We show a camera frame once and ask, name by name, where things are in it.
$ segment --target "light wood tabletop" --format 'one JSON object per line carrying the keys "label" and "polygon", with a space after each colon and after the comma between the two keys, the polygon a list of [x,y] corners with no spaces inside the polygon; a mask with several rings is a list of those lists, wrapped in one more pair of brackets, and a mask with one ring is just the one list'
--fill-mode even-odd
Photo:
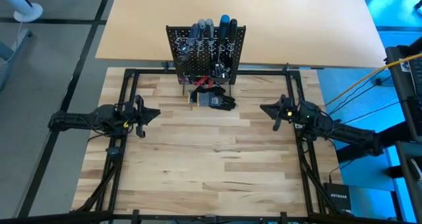
{"label": "light wood tabletop", "polygon": [[[124,70],[108,69],[100,105],[118,101]],[[323,107],[317,73],[301,74],[305,98]],[[307,215],[293,126],[283,123],[274,132],[274,122],[259,108],[287,94],[284,76],[238,75],[231,91],[238,104],[233,111],[189,105],[174,74],[141,74],[136,92],[145,106],[162,114],[144,126],[146,138],[135,132],[128,137],[115,213]],[[108,144],[104,137],[89,142],[73,209],[100,183]],[[335,149],[321,139],[315,150],[327,182],[338,166]],[[342,182],[339,171],[333,181]],[[312,185],[311,193],[317,210]]]}
{"label": "light wood tabletop", "polygon": [[115,0],[96,58],[172,61],[168,26],[228,14],[244,64],[377,68],[384,47],[365,0]]}

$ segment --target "black glove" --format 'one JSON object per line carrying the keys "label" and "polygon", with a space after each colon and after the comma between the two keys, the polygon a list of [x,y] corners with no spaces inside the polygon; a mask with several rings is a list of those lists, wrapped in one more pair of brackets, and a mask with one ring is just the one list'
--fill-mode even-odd
{"label": "black glove", "polygon": [[213,92],[218,95],[222,95],[226,92],[226,90],[222,87],[213,86],[211,88],[203,88],[202,86],[198,86],[193,92],[189,92],[189,103],[197,103],[198,93],[206,93],[206,92]]}
{"label": "black glove", "polygon": [[214,92],[198,93],[197,103],[198,106],[209,106],[213,109],[223,109],[226,111],[231,111],[236,106],[235,98]]}

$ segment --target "yellow cable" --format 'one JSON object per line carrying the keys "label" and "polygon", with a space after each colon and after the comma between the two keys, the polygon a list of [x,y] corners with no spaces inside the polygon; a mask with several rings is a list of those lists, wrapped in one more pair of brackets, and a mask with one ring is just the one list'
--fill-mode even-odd
{"label": "yellow cable", "polygon": [[393,62],[393,63],[388,63],[387,65],[369,73],[368,75],[364,76],[361,80],[357,81],[355,84],[351,85],[347,90],[345,90],[344,92],[342,92],[340,95],[338,95],[336,98],[332,99],[330,102],[328,102],[325,106],[330,105],[331,103],[333,103],[334,101],[336,101],[338,98],[342,97],[344,94],[348,93],[351,89],[353,89],[355,86],[357,86],[359,83],[363,82],[364,80],[366,80],[368,77],[374,75],[375,73],[382,71],[384,69],[387,69],[389,67],[393,67],[394,65],[397,65],[399,63],[403,63],[406,61],[410,61],[412,59],[417,59],[418,57],[422,57],[422,53],[419,53],[417,55],[413,55],[410,57],[407,57],[405,59],[400,59],[399,61]]}

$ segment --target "netgear logo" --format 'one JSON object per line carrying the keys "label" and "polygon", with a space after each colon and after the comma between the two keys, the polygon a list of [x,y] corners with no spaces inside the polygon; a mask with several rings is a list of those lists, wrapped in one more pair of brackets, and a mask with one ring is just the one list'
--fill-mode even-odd
{"label": "netgear logo", "polygon": [[346,195],[341,195],[341,194],[331,194],[331,197],[333,197],[333,198],[347,198]]}

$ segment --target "pegboard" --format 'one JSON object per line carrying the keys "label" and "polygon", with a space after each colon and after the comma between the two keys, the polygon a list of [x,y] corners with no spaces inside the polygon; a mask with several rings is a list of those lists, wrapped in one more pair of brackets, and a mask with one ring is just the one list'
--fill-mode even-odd
{"label": "pegboard", "polygon": [[[204,42],[204,50],[199,51],[198,53],[198,43],[195,42],[191,54],[187,60],[180,62],[180,60],[178,60],[178,56],[180,54],[178,43],[180,43],[181,40],[186,42],[186,40],[189,38],[190,31],[190,26],[166,26],[171,54],[173,56],[173,62],[175,64],[176,73],[180,84],[194,84],[203,76],[210,76],[210,65],[213,62],[216,62],[218,57],[218,27],[214,27],[215,50],[213,50],[213,60],[211,60],[211,52],[208,50],[208,34],[205,31],[202,38]],[[235,84],[236,82],[237,69],[239,68],[245,33],[246,26],[237,27],[235,47],[231,52],[231,57],[229,56],[230,52],[227,48],[228,38],[226,38],[226,43],[224,45],[226,50],[220,52],[220,61],[223,62],[226,67],[230,68],[228,84]]]}

